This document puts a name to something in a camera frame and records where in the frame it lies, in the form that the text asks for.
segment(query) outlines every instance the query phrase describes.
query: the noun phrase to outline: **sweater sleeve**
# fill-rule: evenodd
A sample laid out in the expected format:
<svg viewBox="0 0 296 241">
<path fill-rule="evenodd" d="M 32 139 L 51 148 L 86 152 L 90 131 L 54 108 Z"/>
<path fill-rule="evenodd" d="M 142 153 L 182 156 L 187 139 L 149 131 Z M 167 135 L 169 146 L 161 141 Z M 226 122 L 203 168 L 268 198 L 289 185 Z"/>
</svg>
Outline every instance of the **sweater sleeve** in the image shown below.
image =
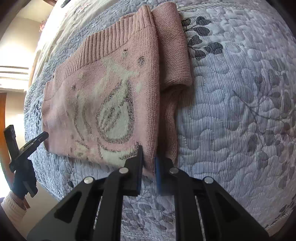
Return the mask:
<svg viewBox="0 0 296 241">
<path fill-rule="evenodd" d="M 27 211 L 23 210 L 13 200 L 12 192 L 9 192 L 7 197 L 1 203 L 1 206 L 2 206 L 6 216 L 9 218 L 9 220 L 12 222 L 12 224 L 17 228 Z"/>
</svg>

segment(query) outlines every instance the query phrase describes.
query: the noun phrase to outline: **bed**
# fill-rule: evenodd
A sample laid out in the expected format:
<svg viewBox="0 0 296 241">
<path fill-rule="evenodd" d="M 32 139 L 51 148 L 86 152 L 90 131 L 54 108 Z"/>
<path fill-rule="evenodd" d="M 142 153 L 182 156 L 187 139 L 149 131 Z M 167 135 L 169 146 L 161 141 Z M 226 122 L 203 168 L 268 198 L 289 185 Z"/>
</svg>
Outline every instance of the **bed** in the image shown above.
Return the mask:
<svg viewBox="0 0 296 241">
<path fill-rule="evenodd" d="M 82 40 L 141 5 L 164 1 L 71 0 L 64 8 L 57 1 L 25 99 L 26 141 L 42 132 L 45 83 Z M 176 113 L 178 167 L 195 178 L 213 177 L 273 235 L 296 206 L 295 38 L 265 0 L 174 2 L 194 78 Z M 58 200 L 84 177 L 113 171 L 49 154 L 43 145 L 30 158 Z M 141 195 L 124 199 L 122 218 L 122 240 L 175 240 L 173 199 L 157 195 L 154 179 L 143 177 Z"/>
</svg>

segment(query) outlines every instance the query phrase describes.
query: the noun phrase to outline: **knit fabric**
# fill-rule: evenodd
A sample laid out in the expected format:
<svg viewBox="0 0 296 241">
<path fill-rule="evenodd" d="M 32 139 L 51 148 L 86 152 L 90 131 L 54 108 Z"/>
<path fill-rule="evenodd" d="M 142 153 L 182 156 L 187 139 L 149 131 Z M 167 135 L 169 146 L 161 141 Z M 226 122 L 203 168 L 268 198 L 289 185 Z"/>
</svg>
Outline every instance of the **knit fabric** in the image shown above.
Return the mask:
<svg viewBox="0 0 296 241">
<path fill-rule="evenodd" d="M 163 18 L 170 19 L 169 26 Z M 142 145 L 145 167 L 153 171 L 159 125 L 174 126 L 175 108 L 159 116 L 160 95 L 191 82 L 176 5 L 165 3 L 152 13 L 142 6 L 86 38 L 57 67 L 44 90 L 43 129 L 49 133 L 44 145 L 51 153 L 119 167 Z M 176 137 L 176 130 L 162 134 Z M 167 153 L 175 159 L 173 140 Z"/>
<path fill-rule="evenodd" d="M 1 203 L 1 207 L 3 208 L 6 216 L 12 222 L 12 224 L 17 228 L 26 214 L 26 210 L 23 210 L 12 198 L 12 192 L 4 198 Z"/>
</svg>

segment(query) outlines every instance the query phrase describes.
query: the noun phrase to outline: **ribbed cuff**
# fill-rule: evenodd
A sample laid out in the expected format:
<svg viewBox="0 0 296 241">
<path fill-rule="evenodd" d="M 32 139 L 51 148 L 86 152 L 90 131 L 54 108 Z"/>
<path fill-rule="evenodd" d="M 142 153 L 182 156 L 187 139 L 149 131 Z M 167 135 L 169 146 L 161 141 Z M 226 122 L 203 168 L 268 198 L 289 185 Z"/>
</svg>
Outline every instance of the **ribbed cuff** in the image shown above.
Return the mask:
<svg viewBox="0 0 296 241">
<path fill-rule="evenodd" d="M 64 63 L 57 67 L 55 77 L 45 85 L 44 100 L 49 100 L 64 79 L 85 65 L 93 63 L 123 46 L 134 33 L 154 22 L 148 6 L 142 6 L 131 17 L 121 19 L 107 29 L 87 37 Z"/>
<path fill-rule="evenodd" d="M 1 203 L 1 206 L 15 227 L 18 227 L 22 218 L 26 214 L 26 210 L 23 210 L 11 197 L 11 192 L 7 195 L 7 197 Z"/>
</svg>

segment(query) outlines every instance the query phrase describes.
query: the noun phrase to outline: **wall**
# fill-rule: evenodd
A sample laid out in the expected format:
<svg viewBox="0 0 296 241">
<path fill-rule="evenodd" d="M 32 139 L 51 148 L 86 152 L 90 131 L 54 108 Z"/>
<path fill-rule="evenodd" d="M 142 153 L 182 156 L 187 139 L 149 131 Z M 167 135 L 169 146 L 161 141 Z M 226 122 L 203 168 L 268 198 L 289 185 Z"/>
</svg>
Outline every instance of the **wall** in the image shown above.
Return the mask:
<svg viewBox="0 0 296 241">
<path fill-rule="evenodd" d="M 40 23 L 16 17 L 0 40 L 0 65 L 30 68 L 41 33 Z"/>
<path fill-rule="evenodd" d="M 5 127 L 14 125 L 19 148 L 25 144 L 24 100 L 25 93 L 7 93 Z M 26 237 L 35 224 L 58 203 L 57 200 L 40 186 L 39 182 L 37 182 L 37 188 L 38 193 L 34 198 L 31 198 L 29 194 L 26 195 L 26 200 L 31 208 L 27 211 L 18 229 L 24 237 Z"/>
<path fill-rule="evenodd" d="M 8 2 L 8 1 L 0 1 L 0 8 L 1 8 L 0 9 L 0 14 L 1 14 L 0 39 L 2 38 L 7 27 L 9 26 L 11 21 L 15 18 L 17 13 L 23 8 L 23 6 L 26 6 L 30 2 L 30 0 L 17 0 L 17 1 L 12 0 L 9 4 L 3 3 L 3 2 Z"/>
<path fill-rule="evenodd" d="M 32 0 L 19 11 L 17 17 L 28 18 L 41 23 L 48 18 L 53 6 L 43 0 Z"/>
</svg>

